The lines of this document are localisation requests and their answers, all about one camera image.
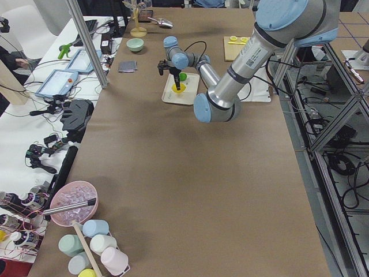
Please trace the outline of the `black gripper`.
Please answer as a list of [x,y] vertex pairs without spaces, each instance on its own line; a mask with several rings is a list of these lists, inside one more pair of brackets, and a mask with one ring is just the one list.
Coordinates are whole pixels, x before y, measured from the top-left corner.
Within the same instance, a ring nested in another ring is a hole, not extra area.
[[168,65],[168,70],[169,72],[174,76],[174,87],[173,90],[174,91],[179,91],[181,89],[181,83],[180,83],[180,76],[179,74],[181,73],[180,69],[177,69],[174,66],[170,66]]

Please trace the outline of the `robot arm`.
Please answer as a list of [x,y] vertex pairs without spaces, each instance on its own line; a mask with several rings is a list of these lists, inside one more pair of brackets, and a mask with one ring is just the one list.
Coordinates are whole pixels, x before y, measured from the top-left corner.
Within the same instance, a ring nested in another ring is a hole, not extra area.
[[159,73],[168,69],[179,84],[181,70],[196,68],[208,86],[206,93],[194,99],[196,119],[204,123],[231,121],[240,113],[238,93],[276,50],[290,41],[295,47],[308,47],[336,38],[340,5],[340,1],[330,0],[260,1],[253,33],[222,77],[206,55],[183,51],[174,36],[163,40],[166,59],[158,64]]

